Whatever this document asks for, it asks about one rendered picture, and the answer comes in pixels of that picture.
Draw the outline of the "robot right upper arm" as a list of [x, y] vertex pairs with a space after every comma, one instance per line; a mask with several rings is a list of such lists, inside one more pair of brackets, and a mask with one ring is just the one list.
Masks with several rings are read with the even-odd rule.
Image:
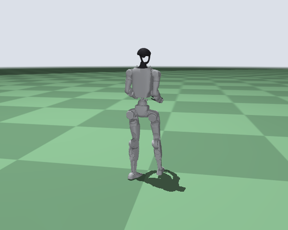
[[161, 72], [155, 69], [151, 69], [151, 74], [153, 76], [153, 90], [151, 90], [151, 95], [157, 97], [157, 91], [159, 88]]

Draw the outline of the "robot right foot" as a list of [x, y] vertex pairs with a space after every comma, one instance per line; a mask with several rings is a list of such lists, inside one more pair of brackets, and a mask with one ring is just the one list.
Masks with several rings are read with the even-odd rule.
[[159, 170], [157, 170], [156, 174], [157, 175], [162, 175], [164, 169], [165, 169], [164, 167], [162, 167], [162, 170], [160, 170], [160, 168], [159, 168]]

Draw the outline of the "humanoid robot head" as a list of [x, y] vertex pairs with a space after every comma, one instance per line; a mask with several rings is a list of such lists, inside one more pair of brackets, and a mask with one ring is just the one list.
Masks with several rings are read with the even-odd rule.
[[[138, 50], [137, 52], [137, 55], [140, 56], [140, 59], [141, 59], [141, 63], [140, 63], [140, 66], [137, 67], [138, 69], [145, 69], [147, 68], [147, 64], [150, 60], [150, 55], [151, 55], [151, 52], [147, 49], [147, 48], [141, 48]], [[148, 56], [148, 61], [147, 62], [143, 62], [143, 59], [145, 56]]]

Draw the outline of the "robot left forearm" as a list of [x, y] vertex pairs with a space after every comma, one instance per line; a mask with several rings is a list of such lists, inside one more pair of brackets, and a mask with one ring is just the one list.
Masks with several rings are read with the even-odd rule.
[[127, 94], [128, 96], [130, 96], [130, 97], [132, 97], [132, 98], [134, 98], [134, 99], [138, 99], [138, 97], [135, 97], [134, 96], [134, 92], [132, 92], [132, 94]]

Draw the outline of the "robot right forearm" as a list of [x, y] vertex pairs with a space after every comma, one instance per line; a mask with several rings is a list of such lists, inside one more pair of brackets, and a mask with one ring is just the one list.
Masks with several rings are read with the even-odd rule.
[[163, 102], [163, 99], [160, 97], [159, 90], [157, 91], [157, 97], [154, 97], [154, 99], [158, 103], [162, 103]]

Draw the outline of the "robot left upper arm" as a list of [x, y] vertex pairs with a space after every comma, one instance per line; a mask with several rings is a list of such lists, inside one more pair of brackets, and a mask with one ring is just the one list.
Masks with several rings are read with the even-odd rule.
[[131, 84], [132, 84], [132, 70], [133, 69], [128, 69], [126, 71], [125, 93], [127, 93], [127, 94], [132, 94], [132, 92], [133, 92], [133, 90], [131, 88]]

